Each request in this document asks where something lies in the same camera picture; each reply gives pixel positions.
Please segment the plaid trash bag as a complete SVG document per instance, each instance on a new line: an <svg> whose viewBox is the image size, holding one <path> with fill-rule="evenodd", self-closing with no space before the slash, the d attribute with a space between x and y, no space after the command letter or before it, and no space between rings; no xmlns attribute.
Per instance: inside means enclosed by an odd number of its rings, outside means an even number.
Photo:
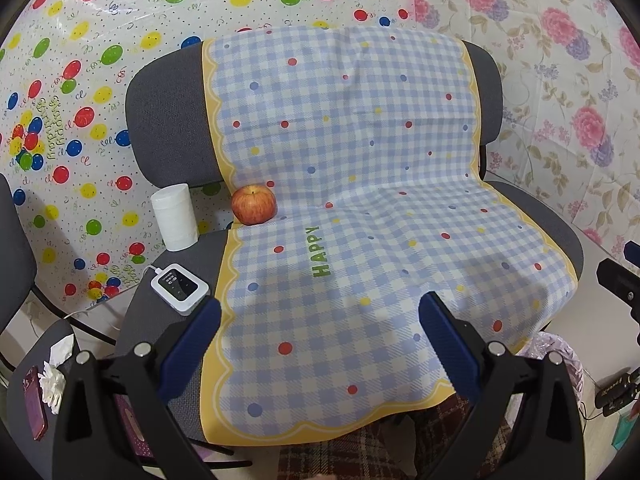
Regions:
<svg viewBox="0 0 640 480"><path fill-rule="evenodd" d="M518 356L542 358L557 351L565 360L574 397L579 403L584 390L584 367L577 353L560 336L539 333ZM488 451L478 478L497 469L506 452L520 414L521 396L513 398ZM454 394L434 408L393 416L391 422L374 422L337 439L280 449L277 479L414 479L416 472L430 468L449 444L462 422L468 402Z"/></svg>

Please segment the white power bank device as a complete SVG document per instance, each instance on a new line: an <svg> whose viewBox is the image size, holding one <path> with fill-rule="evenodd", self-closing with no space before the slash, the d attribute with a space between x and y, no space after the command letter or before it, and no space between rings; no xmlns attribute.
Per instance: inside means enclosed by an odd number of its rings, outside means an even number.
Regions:
<svg viewBox="0 0 640 480"><path fill-rule="evenodd" d="M209 294L209 284L179 263L171 263L164 268L156 266L151 287L182 316L190 315Z"/></svg>

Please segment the pink phone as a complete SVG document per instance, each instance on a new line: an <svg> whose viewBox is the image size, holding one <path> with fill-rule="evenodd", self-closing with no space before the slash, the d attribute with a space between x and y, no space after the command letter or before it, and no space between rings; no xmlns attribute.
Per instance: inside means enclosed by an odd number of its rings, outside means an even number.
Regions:
<svg viewBox="0 0 640 480"><path fill-rule="evenodd" d="M47 432L48 423L41 400L38 367L32 366L22 381L27 420L32 440L40 441Z"/></svg>

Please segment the white paper roll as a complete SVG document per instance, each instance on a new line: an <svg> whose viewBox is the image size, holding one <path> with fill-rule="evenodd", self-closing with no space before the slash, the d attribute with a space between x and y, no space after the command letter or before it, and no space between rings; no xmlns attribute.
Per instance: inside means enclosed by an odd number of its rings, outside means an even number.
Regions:
<svg viewBox="0 0 640 480"><path fill-rule="evenodd" d="M161 188L151 196L151 204L168 252L180 252L198 241L198 225L186 183Z"/></svg>

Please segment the red apple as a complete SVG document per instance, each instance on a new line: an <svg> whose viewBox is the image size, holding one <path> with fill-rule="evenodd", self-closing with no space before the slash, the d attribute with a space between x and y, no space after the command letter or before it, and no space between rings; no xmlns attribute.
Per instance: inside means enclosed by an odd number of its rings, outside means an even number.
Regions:
<svg viewBox="0 0 640 480"><path fill-rule="evenodd" d="M232 194L231 209L244 226L254 226L272 219L278 211L278 205L270 188L251 184L238 188Z"/></svg>

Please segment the grey fabric chair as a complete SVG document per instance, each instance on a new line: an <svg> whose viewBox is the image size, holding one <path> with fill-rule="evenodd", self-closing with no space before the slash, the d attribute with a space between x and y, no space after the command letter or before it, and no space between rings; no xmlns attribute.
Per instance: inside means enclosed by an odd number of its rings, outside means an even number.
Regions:
<svg viewBox="0 0 640 480"><path fill-rule="evenodd" d="M494 59L483 48L463 41L475 75L480 76L480 168L486 169L486 144L495 141L502 119L502 84ZM213 142L206 122L202 54L204 42L164 55L145 66L130 82L125 102L126 123L134 158L145 179L156 186L187 183L190 188L221 181ZM488 181L498 191L558 243L570 259L570 270L582 276L584 251L576 233L545 204L506 182ZM230 231L205 234L192 247L181 252L162 252L153 263L180 263L195 271L209 285L215 285L222 251ZM155 342L180 316L151 292L151 272L145 271L125 316L118 336L116 354L128 353L139 341ZM202 361L181 396L168 408L187 437L207 444L200 417ZM369 422L396 414L431 408L454 393L438 386L433 400L409 408L409 404L383 405L373 412Z"/></svg>

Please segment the blue checkered cloth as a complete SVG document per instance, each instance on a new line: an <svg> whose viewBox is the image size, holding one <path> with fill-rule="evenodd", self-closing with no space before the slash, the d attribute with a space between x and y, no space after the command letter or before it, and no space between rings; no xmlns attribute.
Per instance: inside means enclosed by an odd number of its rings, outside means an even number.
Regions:
<svg viewBox="0 0 640 480"><path fill-rule="evenodd" d="M224 182L267 185L278 207L232 226L222 253L201 374L210 442L318 442L447 399L426 292L511 350L574 295L566 253L478 174L464 42L250 30L207 41L203 67Z"/></svg>

